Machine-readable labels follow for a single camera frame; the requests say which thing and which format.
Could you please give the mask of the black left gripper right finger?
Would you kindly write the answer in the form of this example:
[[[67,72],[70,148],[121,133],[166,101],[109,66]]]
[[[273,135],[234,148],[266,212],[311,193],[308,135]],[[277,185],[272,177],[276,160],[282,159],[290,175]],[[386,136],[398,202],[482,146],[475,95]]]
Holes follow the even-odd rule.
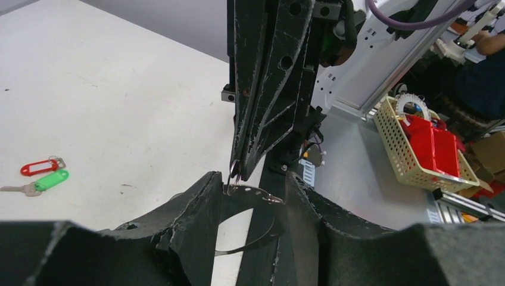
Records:
[[[395,231],[336,205],[294,172],[285,188],[298,285],[504,284],[503,223]]]

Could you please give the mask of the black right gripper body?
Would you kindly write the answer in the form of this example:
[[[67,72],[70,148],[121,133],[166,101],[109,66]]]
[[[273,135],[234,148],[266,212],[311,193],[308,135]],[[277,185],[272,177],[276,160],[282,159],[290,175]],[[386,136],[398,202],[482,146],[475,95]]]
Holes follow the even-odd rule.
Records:
[[[323,120],[321,107],[312,107],[311,100],[319,67],[342,63],[355,50],[357,35],[366,20],[363,10],[353,1],[314,1],[313,17],[306,39],[305,58],[299,62],[301,80],[293,130],[269,152],[279,164],[290,165],[308,136]],[[229,81],[222,90],[222,99],[235,105],[235,92],[230,85],[229,5],[227,2],[227,56]]]

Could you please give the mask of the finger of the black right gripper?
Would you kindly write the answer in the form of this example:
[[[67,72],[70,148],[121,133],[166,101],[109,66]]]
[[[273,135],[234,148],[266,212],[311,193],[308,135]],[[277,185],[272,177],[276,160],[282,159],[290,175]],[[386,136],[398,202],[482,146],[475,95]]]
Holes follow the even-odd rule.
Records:
[[[232,174],[251,174],[264,154],[269,128],[258,106],[268,22],[267,1],[232,1],[229,5],[230,85],[235,92]]]
[[[294,128],[302,74],[299,62],[305,58],[314,5],[314,1],[267,1],[264,77],[258,100],[269,128],[263,156]],[[241,180],[249,180],[252,173],[241,174]]]

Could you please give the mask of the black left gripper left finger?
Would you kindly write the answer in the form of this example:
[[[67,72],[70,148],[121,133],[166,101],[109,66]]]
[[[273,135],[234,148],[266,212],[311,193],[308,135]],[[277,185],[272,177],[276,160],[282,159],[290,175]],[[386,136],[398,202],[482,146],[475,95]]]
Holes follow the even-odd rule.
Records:
[[[2,285],[210,285],[222,175],[120,229],[71,221],[2,222]]]

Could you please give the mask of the green key tag with key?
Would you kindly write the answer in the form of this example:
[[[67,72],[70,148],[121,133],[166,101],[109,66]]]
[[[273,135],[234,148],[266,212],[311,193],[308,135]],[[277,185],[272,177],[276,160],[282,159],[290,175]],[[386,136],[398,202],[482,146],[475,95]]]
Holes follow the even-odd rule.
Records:
[[[66,170],[57,170],[34,182],[23,186],[2,186],[1,192],[19,192],[27,197],[37,197],[44,191],[66,181],[70,174]]]

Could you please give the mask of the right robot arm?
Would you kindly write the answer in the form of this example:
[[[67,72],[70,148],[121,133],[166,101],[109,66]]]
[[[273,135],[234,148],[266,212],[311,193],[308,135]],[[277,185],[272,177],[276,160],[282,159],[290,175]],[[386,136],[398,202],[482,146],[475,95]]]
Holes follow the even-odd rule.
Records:
[[[341,100],[358,111],[383,92],[471,1],[228,1],[235,105],[229,177],[273,153],[292,164]]]

